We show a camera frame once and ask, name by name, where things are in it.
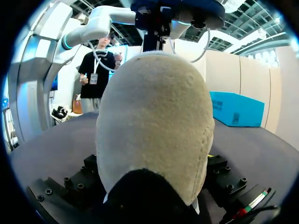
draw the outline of hand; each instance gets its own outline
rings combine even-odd
[[[121,52],[120,52],[120,53],[116,53],[116,54],[114,54],[114,58],[115,58],[115,61],[116,61],[116,62],[119,62],[119,63],[121,63],[122,60],[123,60],[122,55],[121,55]]]
[[[86,85],[86,84],[88,84],[88,78],[87,78],[87,76],[82,75],[82,76],[80,77],[80,83],[81,83],[82,85]]]

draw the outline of black t-shirt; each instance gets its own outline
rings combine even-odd
[[[113,53],[108,52],[106,57],[101,58],[101,62],[107,67],[115,68],[115,58]],[[81,98],[102,98],[109,80],[109,71],[100,64],[97,68],[98,81],[95,85],[90,85],[90,76],[94,72],[94,56],[90,52],[84,56],[83,62],[79,68],[80,74],[87,74],[88,84],[83,85],[81,89]]]

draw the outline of brown bag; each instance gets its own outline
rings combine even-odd
[[[81,100],[78,98],[78,94],[76,95],[76,98],[73,99],[72,111],[76,114],[82,114]]]

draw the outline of table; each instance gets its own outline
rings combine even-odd
[[[83,159],[96,153],[97,116],[73,118],[17,147],[10,160],[21,186],[48,176],[63,184],[64,177],[76,173]],[[299,152],[263,128],[227,127],[216,120],[211,154],[227,158],[248,180],[274,188],[277,192],[269,204],[283,200],[299,172]],[[261,223],[264,216],[254,223]]]

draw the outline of white cable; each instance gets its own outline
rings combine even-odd
[[[111,71],[111,72],[115,72],[116,70],[107,67],[106,65],[103,64],[103,62],[101,62],[101,60],[100,60],[99,57],[97,56],[97,53],[95,52],[95,49],[94,49],[94,47],[93,47],[93,44],[92,44],[90,41],[88,41],[87,43],[89,44],[89,46],[90,46],[91,49],[93,50],[93,56],[95,57],[95,59],[97,59],[97,61],[99,62],[99,64],[100,64],[104,69],[107,69],[108,71]]]
[[[211,38],[211,33],[210,33],[210,29],[209,28],[207,28],[207,34],[208,34],[207,35],[207,43],[206,43],[206,46],[204,48],[204,51],[201,53],[201,55],[198,58],[196,58],[195,60],[192,60],[191,63],[195,63],[195,62],[199,61],[203,57],[203,55],[205,54],[206,50],[208,49],[209,44],[210,44],[210,38]],[[174,49],[174,47],[172,45],[172,41],[171,41],[170,37],[169,37],[169,42],[170,42],[170,45],[171,45],[172,52],[174,54],[176,54],[176,51],[175,51],[175,49]]]

